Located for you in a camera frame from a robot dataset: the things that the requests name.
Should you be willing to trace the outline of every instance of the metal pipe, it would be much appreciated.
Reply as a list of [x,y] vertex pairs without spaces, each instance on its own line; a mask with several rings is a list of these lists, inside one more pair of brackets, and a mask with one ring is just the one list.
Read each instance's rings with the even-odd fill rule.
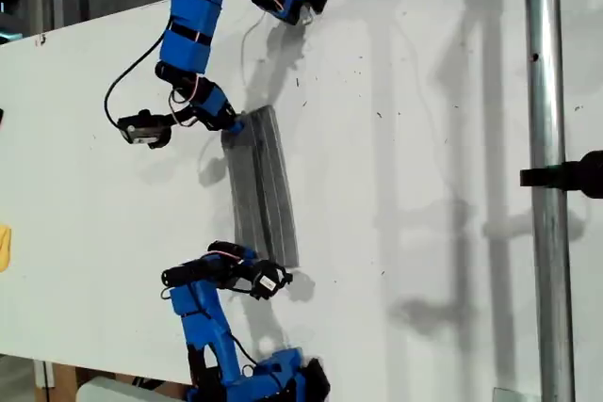
[[[526,0],[531,166],[565,161],[560,0]],[[574,345],[565,192],[532,189],[543,402],[574,402]]]

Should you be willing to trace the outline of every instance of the black cable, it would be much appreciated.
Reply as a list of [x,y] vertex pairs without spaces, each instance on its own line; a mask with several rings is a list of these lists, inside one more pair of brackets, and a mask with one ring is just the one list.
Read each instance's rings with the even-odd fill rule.
[[250,294],[252,292],[245,289],[236,289],[235,287],[231,287],[230,290],[239,294]]
[[50,389],[48,388],[48,372],[46,371],[46,362],[41,362],[44,366],[44,390],[46,393],[46,402],[50,402]]
[[[166,28],[170,27],[170,23],[171,23],[171,19],[168,22],[168,26]],[[125,70],[124,72],[122,72],[122,74],[120,74],[120,76],[115,79],[113,81],[113,83],[111,84],[111,86],[109,87],[109,89],[106,92],[105,95],[105,115],[106,118],[109,120],[109,122],[113,125],[113,127],[119,129],[120,127],[117,125],[117,122],[115,122],[115,120],[113,120],[113,118],[111,117],[111,114],[109,113],[109,96],[111,96],[111,92],[113,91],[113,89],[115,87],[117,87],[117,84],[119,84],[126,75],[128,75],[129,73],[131,73],[139,64],[142,60],[144,60],[147,56],[149,56],[151,54],[152,51],[155,50],[155,48],[161,44],[161,41],[163,41],[163,36],[164,36],[165,32],[161,34],[161,36],[159,37],[159,39],[151,46],[151,48],[145,52],[144,54],[142,54],[142,56],[136,60],[134,63],[132,63],[132,65],[130,65],[130,67]]]
[[[189,283],[187,284],[187,287],[188,291],[190,292],[190,295],[192,296],[193,301],[195,302],[197,310],[199,310],[199,313],[203,314],[207,319],[211,319],[211,315],[204,309],[203,306],[201,306],[201,301],[199,301],[197,294],[192,288],[192,285]],[[228,334],[228,337],[235,342],[236,346],[241,351],[241,353],[245,355],[245,358],[247,358],[253,364],[253,366],[257,366],[257,361],[252,358],[252,356],[247,352],[247,350],[245,350],[245,347],[243,347],[243,344],[240,343],[240,341],[235,337],[235,335],[230,330],[226,331],[226,334]],[[276,385],[279,387],[279,392],[282,391],[284,388],[281,384],[281,380],[279,380],[273,372],[270,372],[269,375],[274,381],[276,381]]]

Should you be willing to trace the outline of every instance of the white label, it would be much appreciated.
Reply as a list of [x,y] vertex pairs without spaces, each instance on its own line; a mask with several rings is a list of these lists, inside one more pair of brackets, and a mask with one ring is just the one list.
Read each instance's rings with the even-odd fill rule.
[[274,290],[274,288],[276,287],[276,283],[268,277],[262,277],[260,279],[260,284],[262,284],[264,287],[268,288],[268,290],[270,292],[272,292]]

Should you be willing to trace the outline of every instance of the yellow object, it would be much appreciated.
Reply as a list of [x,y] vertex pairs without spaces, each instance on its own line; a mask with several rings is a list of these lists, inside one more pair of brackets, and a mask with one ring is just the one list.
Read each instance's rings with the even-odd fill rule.
[[10,228],[0,225],[0,272],[4,272],[10,262]]

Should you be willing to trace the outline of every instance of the wire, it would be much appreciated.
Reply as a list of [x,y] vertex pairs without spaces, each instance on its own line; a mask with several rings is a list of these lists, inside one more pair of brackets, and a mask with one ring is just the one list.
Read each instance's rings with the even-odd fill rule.
[[211,256],[212,254],[221,254],[222,256],[227,256],[229,258],[233,258],[236,259],[237,261],[243,261],[239,256],[236,256],[235,254],[232,253],[228,253],[226,251],[220,251],[218,249],[212,249],[211,251],[207,252],[205,256]]
[[[168,28],[170,26],[170,23],[171,23],[171,19],[168,22],[168,25],[166,26],[166,28]],[[132,65],[130,65],[130,67],[127,70],[125,70],[124,72],[122,72],[120,74],[120,76],[113,81],[113,83],[111,84],[111,86],[109,87],[109,89],[106,91],[105,103],[104,103],[105,115],[106,115],[106,118],[109,120],[109,122],[116,129],[119,129],[120,126],[118,126],[117,122],[115,122],[115,120],[113,120],[113,118],[111,117],[111,114],[109,112],[109,97],[111,96],[111,92],[113,91],[113,89],[115,87],[117,87],[117,84],[119,84],[124,79],[124,77],[126,75],[128,75],[129,73],[131,73],[140,64],[140,62],[142,60],[144,60],[147,56],[149,56],[151,54],[151,52],[154,51],[159,44],[161,44],[161,41],[163,41],[164,34],[165,34],[165,31],[164,31],[164,33],[161,34],[161,36],[159,37],[159,39],[151,46],[151,48],[147,52],[145,52],[144,54],[142,54],[142,56],[140,56],[140,58],[138,60],[136,60],[134,63],[132,63]]]
[[238,292],[239,294],[250,294],[252,292],[245,289],[236,289],[235,287],[231,287],[230,290],[233,292]]
[[170,92],[170,95],[168,96],[168,106],[170,107],[170,112],[171,112],[171,116],[173,117],[173,120],[176,121],[180,127],[190,127],[190,126],[194,125],[198,121],[198,119],[193,118],[190,120],[189,123],[183,123],[178,120],[178,117],[176,117],[176,111],[173,109],[173,105],[171,104],[171,102],[173,101],[173,93],[174,92],[175,92],[175,90],[172,90]]
[[50,389],[48,388],[48,372],[46,371],[46,362],[42,362],[44,366],[44,392],[46,394],[46,402],[50,402]]
[[[201,301],[199,301],[199,297],[197,297],[197,294],[193,290],[192,285],[190,283],[188,283],[187,287],[188,287],[188,291],[190,292],[190,296],[192,297],[193,301],[195,302],[195,306],[197,307],[197,310],[199,310],[199,313],[203,314],[208,320],[211,320],[211,318],[212,318],[211,315],[209,315],[209,313],[204,309],[204,307],[201,306]],[[240,343],[240,341],[235,337],[235,335],[230,330],[227,330],[226,334],[228,335],[228,337],[230,339],[232,339],[235,342],[236,346],[241,351],[241,353],[245,356],[245,358],[247,358],[253,364],[253,366],[257,366],[257,361],[252,358],[252,356],[247,352],[247,350],[245,350],[245,347],[243,347],[243,344]],[[274,375],[273,372],[270,372],[269,375],[274,379],[274,381],[276,382],[276,385],[279,387],[279,392],[282,391],[284,388],[283,388],[283,385],[281,384],[281,380],[279,380]]]

